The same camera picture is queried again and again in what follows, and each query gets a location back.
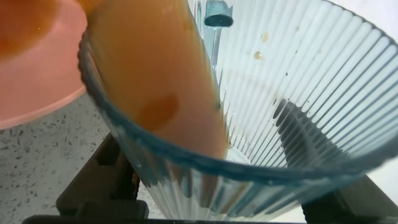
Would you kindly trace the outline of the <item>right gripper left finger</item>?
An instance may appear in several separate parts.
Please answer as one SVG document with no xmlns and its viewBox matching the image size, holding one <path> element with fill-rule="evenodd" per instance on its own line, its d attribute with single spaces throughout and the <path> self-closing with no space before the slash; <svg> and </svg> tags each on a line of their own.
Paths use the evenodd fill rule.
<svg viewBox="0 0 398 224">
<path fill-rule="evenodd" d="M 108 134 L 56 201 L 63 217 L 147 218 L 137 199 L 140 178 Z"/>
</svg>

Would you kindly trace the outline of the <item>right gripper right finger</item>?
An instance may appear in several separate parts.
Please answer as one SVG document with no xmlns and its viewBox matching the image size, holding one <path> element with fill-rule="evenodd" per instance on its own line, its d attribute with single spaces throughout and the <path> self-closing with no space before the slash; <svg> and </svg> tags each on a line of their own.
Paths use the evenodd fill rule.
<svg viewBox="0 0 398 224">
<path fill-rule="evenodd" d="M 397 224 L 397 205 L 366 175 L 302 210 L 307 223 Z"/>
</svg>

